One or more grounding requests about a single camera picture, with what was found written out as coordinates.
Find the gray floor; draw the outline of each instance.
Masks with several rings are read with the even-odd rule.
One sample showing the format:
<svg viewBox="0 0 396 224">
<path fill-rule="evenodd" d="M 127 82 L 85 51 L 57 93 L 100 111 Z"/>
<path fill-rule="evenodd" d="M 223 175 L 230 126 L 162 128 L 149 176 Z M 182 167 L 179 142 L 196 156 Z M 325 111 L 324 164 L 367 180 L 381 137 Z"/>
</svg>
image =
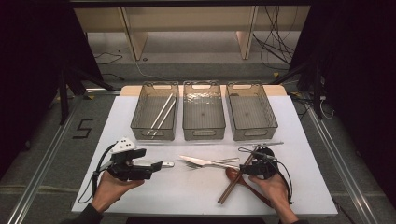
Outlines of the gray floor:
<svg viewBox="0 0 396 224">
<path fill-rule="evenodd" d="M 266 33 L 257 33 L 264 38 Z M 285 40 L 293 48 L 298 39 L 298 32 L 288 35 Z M 110 64 L 100 64 L 103 74 L 123 77 L 120 80 L 111 75 L 104 75 L 105 81 L 116 87 L 139 84 L 144 80 L 187 80 L 187 79 L 219 79 L 226 82 L 232 79 L 259 79 L 263 83 L 274 79 L 274 73 L 283 74 L 284 70 L 271 69 L 262 64 L 269 63 L 279 68 L 287 68 L 285 64 L 264 52 L 253 41 L 248 60 L 242 60 L 234 33 L 153 33 L 149 35 L 142 60 L 134 63 L 123 34 L 89 34 L 94 55 L 103 52 L 119 54 L 120 60 Z M 103 55 L 97 58 L 98 63 L 108 63 L 119 56 Z M 285 83 L 287 91 L 297 91 L 294 77 Z M 86 82 L 88 88 L 96 88 Z M 70 100 L 76 105 L 73 119 L 65 133 L 63 141 L 57 148 L 50 167 L 40 182 L 37 194 L 22 223 L 58 223 L 73 217 L 71 204 L 77 197 L 78 189 L 91 162 L 97 141 L 106 123 L 108 112 L 115 94 L 90 93 L 80 103 L 77 99 Z M 305 106 L 295 103 L 296 112 L 305 112 Z M 332 111 L 328 105 L 324 110 Z M 319 169 L 333 198 L 346 210 L 356 223 L 368 223 L 361 216 L 361 210 L 354 204 L 353 195 L 346 187 L 345 180 L 340 176 L 334 165 L 315 123 L 315 115 L 309 109 L 301 117 L 301 123 L 318 162 Z M 89 137 L 76 139 L 85 132 L 78 131 L 82 119 L 91 119 L 84 125 L 92 128 Z M 46 117 L 36 129 L 31 139 L 31 148 L 23 151 L 13 162 L 0 182 L 0 223 L 7 223 L 14 207 L 32 181 L 40 162 L 48 155 L 53 145 L 52 139 L 60 129 L 60 102 L 54 99 Z M 336 113 L 332 119 L 322 121 L 336 145 L 336 149 L 346 161 L 348 171 L 352 174 L 356 185 L 367 200 L 377 223 L 396 223 L 395 209 L 389 203 L 381 188 L 376 184 L 364 161 L 356 155 L 354 145 L 345 131 Z M 126 217 L 106 216 L 103 223 L 125 223 Z M 267 223 L 277 223 L 274 218 L 266 218 Z M 336 217 L 309 218 L 310 223 L 349 223 L 342 212 Z"/>
</svg>

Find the tray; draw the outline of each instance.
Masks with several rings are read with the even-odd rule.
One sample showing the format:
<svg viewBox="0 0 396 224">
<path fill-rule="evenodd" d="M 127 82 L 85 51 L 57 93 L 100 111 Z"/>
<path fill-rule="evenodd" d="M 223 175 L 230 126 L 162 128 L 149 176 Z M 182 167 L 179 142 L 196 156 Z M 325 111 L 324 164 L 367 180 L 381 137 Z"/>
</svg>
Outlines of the tray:
<svg viewBox="0 0 396 224">
<path fill-rule="evenodd" d="M 274 136 L 276 117 L 260 81 L 229 82 L 226 102 L 234 141 Z"/>
<path fill-rule="evenodd" d="M 177 82 L 145 82 L 131 128 L 136 140 L 175 140 Z"/>
<path fill-rule="evenodd" d="M 219 82 L 185 81 L 183 84 L 184 139 L 223 139 L 225 118 Z"/>
</svg>

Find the hand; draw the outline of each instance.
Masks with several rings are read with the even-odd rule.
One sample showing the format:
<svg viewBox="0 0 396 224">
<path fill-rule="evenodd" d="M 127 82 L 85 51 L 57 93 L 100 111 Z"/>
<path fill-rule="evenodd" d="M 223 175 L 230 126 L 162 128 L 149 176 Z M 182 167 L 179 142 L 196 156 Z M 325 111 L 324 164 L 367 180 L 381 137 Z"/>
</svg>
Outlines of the hand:
<svg viewBox="0 0 396 224">
<path fill-rule="evenodd" d="M 288 190 L 286 184 L 279 174 L 275 174 L 268 179 L 259 179 L 255 175 L 249 177 L 253 183 L 259 185 L 262 193 L 276 210 L 282 223 L 293 223 L 298 221 L 297 216 L 293 213 L 289 205 Z"/>
<path fill-rule="evenodd" d="M 108 171 L 104 171 L 91 205 L 96 211 L 103 213 L 126 191 L 136 188 L 144 182 L 144 180 L 121 181 L 114 178 Z"/>
</svg>

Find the printed number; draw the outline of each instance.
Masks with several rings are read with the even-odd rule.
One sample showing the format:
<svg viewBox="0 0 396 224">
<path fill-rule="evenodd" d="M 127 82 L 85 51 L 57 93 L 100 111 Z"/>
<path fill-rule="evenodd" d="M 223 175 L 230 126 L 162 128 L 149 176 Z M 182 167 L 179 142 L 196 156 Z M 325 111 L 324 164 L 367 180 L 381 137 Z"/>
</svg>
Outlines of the printed number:
<svg viewBox="0 0 396 224">
<path fill-rule="evenodd" d="M 78 125 L 78 128 L 77 128 L 77 131 L 86 131 L 85 135 L 84 135 L 84 136 L 73 136 L 73 139 L 88 138 L 88 135 L 90 135 L 90 132 L 91 132 L 91 129 L 92 129 L 92 128 L 81 128 L 82 123 L 83 123 L 84 121 L 88 121 L 88 120 L 93 120 L 93 119 L 82 119 L 82 120 L 79 122 L 79 125 Z"/>
</svg>

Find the white table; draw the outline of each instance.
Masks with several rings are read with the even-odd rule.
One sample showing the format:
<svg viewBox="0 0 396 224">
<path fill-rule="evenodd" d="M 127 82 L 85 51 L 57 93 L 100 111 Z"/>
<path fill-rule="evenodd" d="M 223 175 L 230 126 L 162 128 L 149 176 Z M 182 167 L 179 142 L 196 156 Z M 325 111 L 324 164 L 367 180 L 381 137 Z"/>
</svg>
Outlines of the white table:
<svg viewBox="0 0 396 224">
<path fill-rule="evenodd" d="M 300 217 L 332 217 L 337 211 L 331 195 L 324 183 L 318 165 L 313 156 L 298 119 L 291 99 L 286 95 L 269 95 L 270 104 L 276 115 L 278 128 L 272 140 L 267 142 L 284 142 L 283 145 L 271 146 L 279 161 L 283 162 L 291 176 L 294 204 L 292 210 Z M 191 169 L 186 166 L 178 155 L 188 155 L 201 159 L 221 160 L 239 157 L 244 163 L 248 154 L 239 152 L 239 147 L 251 149 L 257 142 L 235 142 L 232 137 L 228 110 L 223 101 L 226 118 L 226 130 L 223 140 L 212 142 L 186 142 L 182 130 L 182 100 L 179 101 L 177 113 L 176 139 L 172 142 L 150 144 L 138 142 L 130 128 L 137 104 L 137 96 L 118 96 L 109 113 L 105 128 L 93 155 L 91 165 L 82 182 L 78 197 L 72 208 L 73 212 L 81 212 L 87 204 L 78 203 L 88 185 L 92 172 L 100 157 L 108 146 L 119 141 L 123 136 L 133 140 L 138 147 L 147 149 L 149 161 L 173 161 L 175 167 L 162 168 L 152 175 L 145 184 L 128 191 L 106 212 L 133 216 L 209 216 L 209 217 L 263 217 L 274 216 L 273 209 L 262 203 L 247 188 L 237 185 L 224 204 L 217 203 L 230 181 L 224 169 L 206 167 Z M 91 188 L 84 199 L 89 198 Z"/>
</svg>

